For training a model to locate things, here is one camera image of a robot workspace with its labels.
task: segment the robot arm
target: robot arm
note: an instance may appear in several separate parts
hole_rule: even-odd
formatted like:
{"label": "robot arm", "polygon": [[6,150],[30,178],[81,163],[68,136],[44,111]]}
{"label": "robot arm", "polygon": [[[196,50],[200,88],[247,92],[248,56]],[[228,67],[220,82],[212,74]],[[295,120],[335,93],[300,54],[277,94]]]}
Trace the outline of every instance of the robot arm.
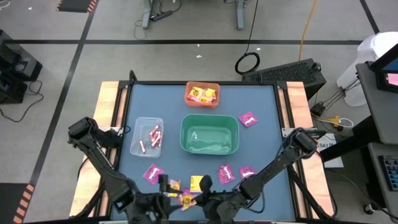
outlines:
{"label": "robot arm", "polygon": [[69,127],[68,135],[68,143],[84,152],[102,176],[111,203],[118,213],[126,213],[129,223],[152,224],[150,212],[158,222],[167,223],[169,215],[180,208],[170,206],[170,199],[164,195],[164,192],[180,193],[170,188],[167,175],[159,176],[159,192],[143,194],[133,180],[113,169],[102,147],[120,147],[121,137],[116,131],[104,132],[95,120],[83,118]]}

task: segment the black mat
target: black mat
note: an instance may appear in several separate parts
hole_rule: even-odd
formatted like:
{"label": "black mat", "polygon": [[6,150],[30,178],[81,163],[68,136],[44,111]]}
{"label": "black mat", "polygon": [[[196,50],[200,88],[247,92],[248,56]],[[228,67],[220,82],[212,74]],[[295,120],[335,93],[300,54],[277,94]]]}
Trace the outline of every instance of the black mat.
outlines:
{"label": "black mat", "polygon": [[63,12],[91,12],[97,0],[61,0],[57,11]]}
{"label": "black mat", "polygon": [[0,184],[0,223],[14,223],[27,184]]}

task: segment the candy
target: candy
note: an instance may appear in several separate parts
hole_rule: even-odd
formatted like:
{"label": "candy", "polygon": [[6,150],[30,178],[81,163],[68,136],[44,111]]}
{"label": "candy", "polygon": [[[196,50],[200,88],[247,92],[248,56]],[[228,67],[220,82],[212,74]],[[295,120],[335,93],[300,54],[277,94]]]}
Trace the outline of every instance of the candy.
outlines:
{"label": "candy", "polygon": [[239,120],[245,125],[246,127],[250,127],[254,125],[255,123],[258,122],[257,118],[254,116],[254,114],[249,111],[245,113],[244,115],[239,117]]}
{"label": "candy", "polygon": [[145,172],[143,178],[151,184],[156,184],[159,179],[159,174],[164,174],[164,170],[155,164],[150,165],[147,172]]}
{"label": "candy", "polygon": [[195,102],[200,102],[199,98],[196,98],[195,96],[192,96],[192,95],[188,95],[188,99],[193,100]]}
{"label": "candy", "polygon": [[157,137],[156,137],[155,141],[153,141],[152,144],[150,145],[152,147],[154,147],[156,145],[157,141],[159,141],[159,139],[160,139],[160,131],[157,131],[156,133],[157,133],[157,135],[156,135]]}
{"label": "candy", "polygon": [[188,95],[188,99],[200,102],[200,97],[203,96],[205,90],[198,88],[198,87],[193,87],[191,92]]}
{"label": "candy", "polygon": [[213,99],[215,99],[216,98],[216,90],[211,89],[211,88],[207,88],[205,90],[205,96],[212,97]]}
{"label": "candy", "polygon": [[145,154],[146,150],[145,150],[144,142],[143,142],[142,140],[140,140],[140,141],[139,141],[139,144],[141,145],[142,153]]}
{"label": "candy", "polygon": [[231,165],[226,164],[222,165],[218,170],[217,170],[218,178],[220,179],[220,182],[222,184],[227,184],[233,180],[235,180],[235,175],[233,174]]}
{"label": "candy", "polygon": [[[173,188],[174,190],[180,190],[180,181],[179,180],[173,180],[169,179],[169,184],[170,187]],[[177,197],[177,193],[167,193],[169,197]]]}
{"label": "candy", "polygon": [[150,131],[149,135],[152,136],[158,128],[159,125],[155,126],[155,128]]}
{"label": "candy", "polygon": [[200,176],[200,175],[192,175],[191,176],[191,186],[190,186],[191,193],[201,193],[199,183],[202,178],[203,178],[203,176]]}
{"label": "candy", "polygon": [[248,178],[251,175],[256,174],[254,169],[249,166],[239,168],[239,173],[241,174],[242,179]]}
{"label": "candy", "polygon": [[201,96],[200,98],[200,103],[211,103],[211,101],[213,100],[211,97],[205,97],[205,96]]}
{"label": "candy", "polygon": [[179,195],[179,198],[182,205],[182,211],[197,204],[197,202],[194,200],[195,196],[192,195],[188,189],[182,190],[182,194]]}
{"label": "candy", "polygon": [[159,135],[160,135],[160,139],[158,141],[157,146],[162,147],[163,133],[160,133]]}

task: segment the floor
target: floor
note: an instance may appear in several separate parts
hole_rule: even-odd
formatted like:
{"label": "floor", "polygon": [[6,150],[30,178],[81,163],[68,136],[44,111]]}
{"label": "floor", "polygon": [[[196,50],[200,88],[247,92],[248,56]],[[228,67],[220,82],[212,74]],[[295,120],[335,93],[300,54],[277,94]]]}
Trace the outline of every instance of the floor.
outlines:
{"label": "floor", "polygon": [[[12,0],[0,11],[0,29],[44,65],[39,76],[44,100],[20,123],[0,118],[0,182],[36,186],[25,222],[68,218],[83,154],[67,144],[67,128],[93,115],[102,81],[125,80],[131,69],[140,80],[241,79],[234,64],[246,50],[255,0],[247,1],[241,31],[235,29],[234,4],[182,2],[181,10],[151,23],[145,33],[137,27],[138,38],[146,35],[143,41],[133,36],[134,22],[142,16],[142,1],[99,0],[93,13],[83,14],[57,12],[58,1],[53,0]],[[177,4],[165,0],[164,9],[175,9]],[[311,6],[311,0],[259,1],[249,51],[261,56],[260,68],[298,60],[299,40]],[[328,81],[317,100],[338,90],[335,81],[355,59],[363,39],[398,30],[397,8],[396,0],[318,1],[306,36],[311,41],[303,47],[303,58],[320,62]],[[240,69],[252,65],[247,59]],[[35,100],[36,96],[26,96],[23,104],[1,109],[20,118]],[[340,100],[324,116],[336,114],[357,124],[369,110],[366,105],[350,108]],[[350,164],[350,155],[343,160]],[[367,201],[348,182],[326,175],[338,204],[338,218],[390,223],[381,212],[365,215],[362,205]],[[365,180],[356,176],[355,181]]]}

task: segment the desk leg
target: desk leg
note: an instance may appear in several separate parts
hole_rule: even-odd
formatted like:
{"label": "desk leg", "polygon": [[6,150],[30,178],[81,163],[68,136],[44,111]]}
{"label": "desk leg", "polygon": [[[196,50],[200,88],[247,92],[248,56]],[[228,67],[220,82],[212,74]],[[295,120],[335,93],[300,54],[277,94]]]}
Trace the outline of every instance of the desk leg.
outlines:
{"label": "desk leg", "polygon": [[367,117],[353,128],[354,136],[330,146],[320,152],[323,161],[327,162],[355,149],[359,149],[369,142],[379,141],[376,126],[372,116]]}
{"label": "desk leg", "polygon": [[243,17],[243,9],[244,9],[244,0],[238,0],[237,8],[236,8],[236,18],[237,18],[237,30],[243,30],[244,28],[244,17]]}
{"label": "desk leg", "polygon": [[142,28],[148,29],[150,12],[152,11],[152,0],[143,0],[144,1],[144,14],[142,17]]}

